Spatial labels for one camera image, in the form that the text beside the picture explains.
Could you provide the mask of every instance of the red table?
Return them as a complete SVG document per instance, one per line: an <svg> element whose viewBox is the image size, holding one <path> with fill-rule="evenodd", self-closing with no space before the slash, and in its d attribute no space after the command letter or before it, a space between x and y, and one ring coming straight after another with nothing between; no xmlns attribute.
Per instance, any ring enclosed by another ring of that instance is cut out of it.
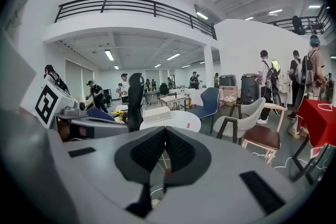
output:
<svg viewBox="0 0 336 224"><path fill-rule="evenodd" d="M305 139L300 148L296 151L292 157L294 163L298 166L300 173L294 177L292 181L298 180L301 176L305 175L310 184L313 183L313 180L310 176L310 172L321 160L323 154L326 152L327 147L325 147L323 153L321 154L319 160L315 162L314 165L311 165L315 157L319 154L321 148L324 144L336 145L336 108L333 108L332 111L326 111L319 108L319 104L330 104L322 101L308 100L304 99L302 105L298 111L298 116L303 118L304 123L308 129L309 136ZM329 106L323 105L324 109L330 109ZM310 153L310 161L308 164L303 167L297 157L310 141L313 149Z"/></svg>

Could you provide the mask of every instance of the black metal railing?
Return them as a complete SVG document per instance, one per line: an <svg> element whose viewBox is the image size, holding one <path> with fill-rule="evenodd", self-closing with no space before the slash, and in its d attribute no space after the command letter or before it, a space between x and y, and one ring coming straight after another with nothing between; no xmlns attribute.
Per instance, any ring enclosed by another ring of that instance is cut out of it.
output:
<svg viewBox="0 0 336 224"><path fill-rule="evenodd" d="M323 34L334 23L330 8L323 5L318 16L300 17L303 31L294 28L292 18L284 20L276 20L268 24L284 28L299 35Z"/></svg>
<svg viewBox="0 0 336 224"><path fill-rule="evenodd" d="M189 25L202 33L216 38L214 24L207 24L197 17L178 8L152 0L76 0L59 5L55 23L62 18L80 13L111 12L124 10L128 12L142 12L154 17L164 17Z"/></svg>

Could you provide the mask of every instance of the white pillar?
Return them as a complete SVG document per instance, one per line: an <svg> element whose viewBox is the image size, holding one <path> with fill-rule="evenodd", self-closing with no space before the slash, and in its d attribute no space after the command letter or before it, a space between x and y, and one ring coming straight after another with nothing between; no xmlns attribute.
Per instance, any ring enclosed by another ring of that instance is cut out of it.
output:
<svg viewBox="0 0 336 224"><path fill-rule="evenodd" d="M214 63L212 62L212 51L211 46L206 45L204 47L204 61L205 61L205 77L206 77L206 86L214 86Z"/></svg>

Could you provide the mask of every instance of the round white table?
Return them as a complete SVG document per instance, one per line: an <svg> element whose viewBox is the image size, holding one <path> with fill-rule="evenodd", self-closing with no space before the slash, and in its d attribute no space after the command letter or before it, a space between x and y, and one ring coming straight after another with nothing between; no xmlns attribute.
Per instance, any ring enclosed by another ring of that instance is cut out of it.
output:
<svg viewBox="0 0 336 224"><path fill-rule="evenodd" d="M196 133L200 131L201 120L195 114L186 111L171 111L170 113L172 116L170 119L152 123L142 122L140 129L143 130L155 126L171 126L186 129Z"/></svg>

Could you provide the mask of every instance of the black speaker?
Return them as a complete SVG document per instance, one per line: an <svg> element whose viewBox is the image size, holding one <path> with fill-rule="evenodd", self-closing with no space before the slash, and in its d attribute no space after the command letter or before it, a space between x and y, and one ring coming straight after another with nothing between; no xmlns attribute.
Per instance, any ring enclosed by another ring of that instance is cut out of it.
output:
<svg viewBox="0 0 336 224"><path fill-rule="evenodd" d="M222 75L219 77L219 86L236 86L235 75Z"/></svg>
<svg viewBox="0 0 336 224"><path fill-rule="evenodd" d="M259 85L256 82L257 74L242 75L242 85L240 92L241 104L252 104L259 98Z"/></svg>

